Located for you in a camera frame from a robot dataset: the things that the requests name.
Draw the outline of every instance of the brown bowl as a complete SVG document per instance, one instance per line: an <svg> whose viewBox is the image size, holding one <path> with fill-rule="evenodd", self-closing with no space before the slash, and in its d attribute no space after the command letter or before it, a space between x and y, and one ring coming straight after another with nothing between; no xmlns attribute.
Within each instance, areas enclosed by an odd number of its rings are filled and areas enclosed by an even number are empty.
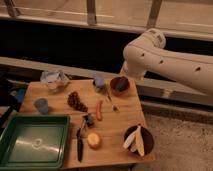
<svg viewBox="0 0 213 171"><path fill-rule="evenodd" d="M137 129L137 125L129 127L124 134L124 141L136 129ZM141 126L141 135L143 137L144 153L145 153L145 155L147 155L154 148L154 139L153 139L152 134L146 128L144 128L142 126Z"/></svg>
<svg viewBox="0 0 213 171"><path fill-rule="evenodd" d="M115 95L115 96L123 96L123 95L127 95L128 94L128 90L130 88L130 83L128 81L128 83L125 85L125 87L123 87L123 89L121 91L116 90L116 85L118 84L119 80L121 77L115 77L110 81L110 89L111 92Z"/></svg>

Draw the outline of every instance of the green plastic tray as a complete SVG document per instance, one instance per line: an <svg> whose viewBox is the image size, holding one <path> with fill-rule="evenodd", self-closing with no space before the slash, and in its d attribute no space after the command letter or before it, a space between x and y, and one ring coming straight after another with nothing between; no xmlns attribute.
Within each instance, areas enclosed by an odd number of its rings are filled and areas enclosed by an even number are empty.
<svg viewBox="0 0 213 171"><path fill-rule="evenodd" d="M64 115L13 116L0 137L0 170L59 169L69 123Z"/></svg>

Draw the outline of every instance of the crumpled paper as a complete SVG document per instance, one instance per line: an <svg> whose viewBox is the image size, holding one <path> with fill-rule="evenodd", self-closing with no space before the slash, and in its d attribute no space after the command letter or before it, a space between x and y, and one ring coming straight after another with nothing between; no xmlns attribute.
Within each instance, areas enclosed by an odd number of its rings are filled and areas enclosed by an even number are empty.
<svg viewBox="0 0 213 171"><path fill-rule="evenodd" d="M69 78L61 71L43 71L40 81L47 85L50 90L56 90L59 86L66 86Z"/></svg>

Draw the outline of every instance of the carrot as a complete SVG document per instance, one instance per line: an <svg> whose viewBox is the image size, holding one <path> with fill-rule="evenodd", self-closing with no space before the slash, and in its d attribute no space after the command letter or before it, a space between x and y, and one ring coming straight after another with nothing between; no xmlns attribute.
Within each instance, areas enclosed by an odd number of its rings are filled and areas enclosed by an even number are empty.
<svg viewBox="0 0 213 171"><path fill-rule="evenodd" d="M98 121L102 121L102 113L101 113L102 103L103 103L103 101L100 100L100 101L98 101L97 106L96 106L96 119Z"/></svg>

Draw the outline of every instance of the knife handle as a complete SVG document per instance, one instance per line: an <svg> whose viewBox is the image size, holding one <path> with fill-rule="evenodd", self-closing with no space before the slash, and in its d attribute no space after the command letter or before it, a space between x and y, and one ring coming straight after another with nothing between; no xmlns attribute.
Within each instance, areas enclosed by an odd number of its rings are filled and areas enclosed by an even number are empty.
<svg viewBox="0 0 213 171"><path fill-rule="evenodd" d="M82 157L83 157L83 149L84 149L83 140L81 138L78 138L78 140L77 140L77 150L78 150L78 161L79 162L81 162Z"/></svg>

